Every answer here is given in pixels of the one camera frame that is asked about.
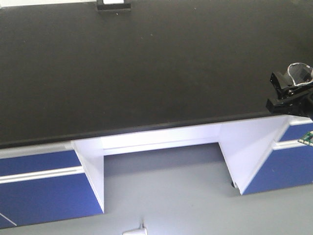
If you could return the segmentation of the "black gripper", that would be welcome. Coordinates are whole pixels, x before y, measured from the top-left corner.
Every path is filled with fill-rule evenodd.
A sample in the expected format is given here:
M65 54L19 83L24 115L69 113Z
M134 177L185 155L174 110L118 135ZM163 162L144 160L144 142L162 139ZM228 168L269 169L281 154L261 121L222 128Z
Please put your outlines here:
M304 67L301 71L301 78L303 81L312 81L312 67ZM277 94L277 98L268 98L266 103L266 108L271 114L313 119L312 85L292 88L292 82L280 72L272 72L270 82Z

